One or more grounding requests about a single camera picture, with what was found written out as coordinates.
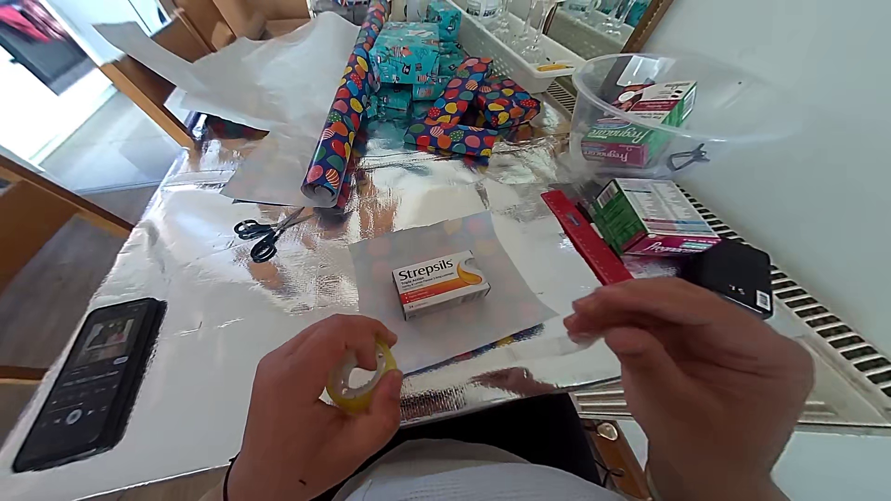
strepsils logo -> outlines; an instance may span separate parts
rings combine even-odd
[[[458,277],[468,285],[483,283],[482,272],[477,268],[477,260],[474,258],[467,258],[458,263]]]
[[[454,263],[451,259],[440,259],[438,263],[434,263],[432,265],[427,265],[425,267],[418,267],[414,269],[404,269],[399,272],[399,280],[408,280],[409,278],[415,278],[417,276],[430,276],[436,273],[437,271],[443,271],[450,267],[454,267]]]

silver foil table cover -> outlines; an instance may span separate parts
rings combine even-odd
[[[146,296],[168,302],[123,440],[83,461],[11,474],[69,345],[0,450],[4,499],[89,497],[227,464],[241,443],[257,361],[307,325],[357,311],[350,243],[482,210],[492,212],[529,287],[559,315],[409,374],[403,424],[617,378],[618,362],[602,342],[577,347],[562,325],[571,301],[599,284],[539,196],[576,186],[557,162],[568,123],[547,104],[535,122],[525,139],[499,143],[488,166],[407,150],[402,129],[372,123],[347,210],[294,226],[262,264],[251,261],[253,242],[239,240],[233,225],[276,222],[294,209],[219,194],[256,142],[208,138],[184,151],[89,307]]]

clear plastic bowl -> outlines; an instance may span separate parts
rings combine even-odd
[[[652,121],[612,106],[625,86],[695,80],[692,112],[680,127]],[[613,177],[670,178],[681,168],[716,160],[736,148],[756,148],[795,134],[803,113],[793,96],[743,70],[704,56],[625,53],[591,59],[572,77],[578,90],[569,143],[570,168],[605,182]],[[640,167],[621,160],[588,158],[581,142],[598,119],[615,117],[668,135]]]

white plastic basket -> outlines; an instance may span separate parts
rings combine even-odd
[[[565,64],[568,68],[560,70],[539,71],[536,66],[526,62],[515,53],[512,48],[496,38],[486,27],[473,16],[464,11],[466,0],[449,0],[450,3],[464,12],[461,19],[461,29],[458,31],[458,42],[469,55],[491,57],[493,59],[492,72],[512,78],[529,93],[538,94],[544,92],[556,77],[572,75],[576,68],[584,64],[584,59],[573,53],[563,45],[554,42],[545,35],[539,38],[539,45],[544,51],[547,63]],[[511,31],[520,33],[523,30],[523,21],[508,12],[508,20]]]

person's left hand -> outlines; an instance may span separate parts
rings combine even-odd
[[[260,360],[229,501],[310,499],[337,485],[399,428],[402,373],[384,374],[371,406],[350,415],[319,399],[328,372],[349,351],[375,370],[374,340],[396,335],[366,316],[334,315],[307,327]]]

